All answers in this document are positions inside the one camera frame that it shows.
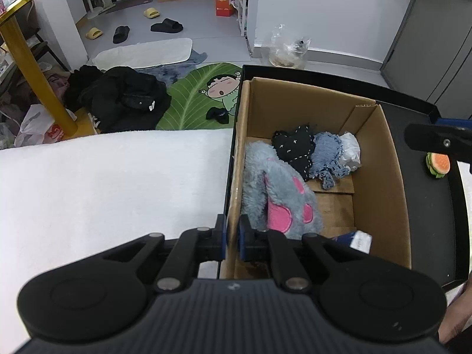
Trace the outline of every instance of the blue fabric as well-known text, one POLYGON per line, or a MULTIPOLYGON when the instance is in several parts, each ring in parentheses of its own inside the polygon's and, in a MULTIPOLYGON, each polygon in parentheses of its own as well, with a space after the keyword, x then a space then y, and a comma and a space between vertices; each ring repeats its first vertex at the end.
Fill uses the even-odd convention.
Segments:
POLYGON ((335 178, 343 178, 349 175, 349 169, 339 165, 339 156, 343 153, 343 143, 339 136, 329 132, 318 133, 315 138, 315 151, 313 152, 310 178, 319 178, 324 190, 334 186, 335 178))
POLYGON ((181 63, 171 63, 169 65, 151 66, 149 68, 136 69, 138 72, 152 74, 158 81, 166 84, 166 87, 171 86, 177 80, 184 78, 188 73, 195 69, 195 65, 202 63, 207 58, 206 53, 197 53, 192 49, 188 60, 181 63))
POLYGON ((435 125, 459 126, 472 129, 472 120, 461 120, 458 118, 438 118, 435 125))

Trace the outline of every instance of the doormat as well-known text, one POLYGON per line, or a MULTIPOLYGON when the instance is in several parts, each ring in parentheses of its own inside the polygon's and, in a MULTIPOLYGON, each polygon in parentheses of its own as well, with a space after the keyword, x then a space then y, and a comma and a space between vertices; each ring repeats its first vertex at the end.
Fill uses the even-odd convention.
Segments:
POLYGON ((156 130, 232 128, 240 77, 241 68, 232 63, 213 63, 193 70, 167 89, 172 97, 171 107, 156 130), (229 123, 207 120, 206 114, 212 107, 227 110, 229 123))
POLYGON ((117 0, 115 6, 107 10, 108 13, 120 11, 125 8, 130 8, 136 5, 148 4, 153 0, 117 0))

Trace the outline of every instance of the pink paw pad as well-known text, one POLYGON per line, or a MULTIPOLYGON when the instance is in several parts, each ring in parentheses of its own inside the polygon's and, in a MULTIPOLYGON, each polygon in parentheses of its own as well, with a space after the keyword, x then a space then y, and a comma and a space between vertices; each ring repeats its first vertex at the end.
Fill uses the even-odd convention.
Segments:
POLYGON ((300 180, 297 177, 292 177, 292 179, 294 181, 295 187, 300 192, 300 194, 304 194, 305 188, 303 187, 303 184, 300 182, 300 180))
POLYGON ((292 224, 292 213, 285 206, 268 201, 267 228, 285 233, 292 224))
POLYGON ((305 203, 303 206, 303 223, 308 224, 313 221, 313 208, 305 203))

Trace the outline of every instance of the floor mat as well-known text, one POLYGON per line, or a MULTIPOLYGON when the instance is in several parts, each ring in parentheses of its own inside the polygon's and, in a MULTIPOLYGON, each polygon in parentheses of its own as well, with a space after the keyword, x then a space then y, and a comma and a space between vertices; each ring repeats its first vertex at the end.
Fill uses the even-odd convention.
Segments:
POLYGON ((115 6, 108 9, 107 13, 120 11, 125 8, 129 8, 136 5, 147 4, 152 0, 118 0, 115 2, 115 6))
POLYGON ((186 61, 191 52, 191 39, 152 41, 104 50, 93 59, 93 64, 100 70, 108 70, 114 66, 148 68, 186 61))
POLYGON ((171 107, 156 130, 190 130, 232 128, 239 92, 241 68, 232 63, 214 63, 190 72, 167 90, 171 107), (212 107, 226 108, 228 124, 207 120, 212 107))

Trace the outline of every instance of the white towel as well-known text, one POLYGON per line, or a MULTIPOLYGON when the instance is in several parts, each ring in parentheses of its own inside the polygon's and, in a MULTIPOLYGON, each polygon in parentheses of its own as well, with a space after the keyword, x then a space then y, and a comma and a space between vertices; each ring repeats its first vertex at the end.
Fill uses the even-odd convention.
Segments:
POLYGON ((190 57, 192 43, 191 39, 182 38, 115 47, 98 53, 93 63, 100 70, 114 66, 138 69, 180 63, 190 57))
POLYGON ((213 227, 231 137, 123 132, 0 151, 0 353, 28 338, 16 297, 33 276, 150 232, 213 227))

